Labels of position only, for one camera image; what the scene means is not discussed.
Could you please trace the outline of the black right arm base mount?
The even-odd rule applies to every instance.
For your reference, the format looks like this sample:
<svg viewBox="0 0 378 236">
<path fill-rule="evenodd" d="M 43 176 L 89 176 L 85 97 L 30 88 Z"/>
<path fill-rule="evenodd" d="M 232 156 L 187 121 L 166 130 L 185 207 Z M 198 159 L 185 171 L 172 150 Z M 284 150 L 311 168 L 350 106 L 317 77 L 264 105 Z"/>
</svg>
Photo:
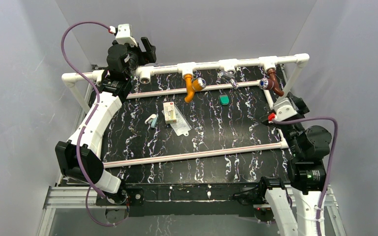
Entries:
<svg viewBox="0 0 378 236">
<path fill-rule="evenodd" d="M 261 177 L 258 184 L 240 192 L 232 194 L 229 199 L 237 201 L 243 206 L 253 206 L 255 217 L 265 224 L 275 223 L 273 212 L 269 206 L 254 206 L 254 205 L 266 205 L 268 201 L 265 199 L 265 193 L 267 190 L 273 190 L 275 188 L 281 188 L 285 190 L 285 184 L 279 177 Z"/>
</svg>

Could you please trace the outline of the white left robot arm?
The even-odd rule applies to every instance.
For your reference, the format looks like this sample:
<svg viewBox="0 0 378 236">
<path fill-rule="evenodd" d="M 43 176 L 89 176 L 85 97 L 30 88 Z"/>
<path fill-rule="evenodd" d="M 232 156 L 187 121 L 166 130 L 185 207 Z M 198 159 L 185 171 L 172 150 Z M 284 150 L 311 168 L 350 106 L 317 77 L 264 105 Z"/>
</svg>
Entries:
<svg viewBox="0 0 378 236">
<path fill-rule="evenodd" d="M 55 152 L 61 173 L 88 183 L 100 195 L 116 205 L 127 199 L 122 180 L 106 170 L 100 157 L 104 132 L 113 116 L 122 107 L 132 89 L 132 78 L 138 68 L 155 63 L 156 47 L 147 37 L 142 37 L 144 49 L 132 37 L 116 38 L 108 49 L 107 67 L 88 73 L 64 74 L 63 78 L 84 79 L 94 87 L 92 106 L 82 100 L 86 116 L 77 130 L 67 139 L 56 144 Z"/>
</svg>

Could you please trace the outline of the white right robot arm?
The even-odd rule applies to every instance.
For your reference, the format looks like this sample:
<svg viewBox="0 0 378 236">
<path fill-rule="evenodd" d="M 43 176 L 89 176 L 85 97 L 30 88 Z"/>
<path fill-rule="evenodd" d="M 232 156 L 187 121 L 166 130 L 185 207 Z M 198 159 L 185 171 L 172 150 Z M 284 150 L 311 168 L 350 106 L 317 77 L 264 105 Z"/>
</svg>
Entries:
<svg viewBox="0 0 378 236">
<path fill-rule="evenodd" d="M 309 108 L 302 98 L 292 93 L 274 103 L 265 124 L 281 130 L 291 151 L 287 163 L 288 179 L 293 197 L 287 194 L 282 181 L 276 177 L 262 177 L 258 199 L 270 204 L 274 218 L 283 236 L 323 236 L 325 222 L 324 201 L 330 177 L 324 157 L 332 157 L 337 132 L 331 134 L 322 126 L 304 128 L 303 122 L 329 120 L 334 128 L 337 121 L 331 117 L 306 118 Z"/>
</svg>

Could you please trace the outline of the dark red water faucet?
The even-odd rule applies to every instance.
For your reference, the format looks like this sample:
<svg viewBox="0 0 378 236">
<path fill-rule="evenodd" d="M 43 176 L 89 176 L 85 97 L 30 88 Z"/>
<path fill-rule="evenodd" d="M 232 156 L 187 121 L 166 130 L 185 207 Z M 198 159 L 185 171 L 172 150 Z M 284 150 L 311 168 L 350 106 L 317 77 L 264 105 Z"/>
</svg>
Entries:
<svg viewBox="0 0 378 236">
<path fill-rule="evenodd" d="M 269 68 L 266 71 L 267 77 L 262 78 L 259 81 L 259 87 L 262 90 L 272 90 L 277 96 L 282 97 L 284 95 L 283 90 L 280 88 L 279 83 L 276 78 L 276 70 L 274 68 Z"/>
</svg>

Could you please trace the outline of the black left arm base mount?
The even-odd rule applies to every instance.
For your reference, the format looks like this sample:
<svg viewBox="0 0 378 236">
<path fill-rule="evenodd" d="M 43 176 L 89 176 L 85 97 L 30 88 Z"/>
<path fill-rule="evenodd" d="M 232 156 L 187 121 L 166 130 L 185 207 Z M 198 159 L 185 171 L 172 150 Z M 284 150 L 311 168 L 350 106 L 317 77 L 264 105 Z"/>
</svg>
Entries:
<svg viewBox="0 0 378 236">
<path fill-rule="evenodd" d="M 108 223 L 120 223 L 129 217 L 130 209 L 143 205 L 144 190 L 134 185 L 121 187 L 116 194 L 107 194 L 109 208 L 105 211 Z"/>
</svg>

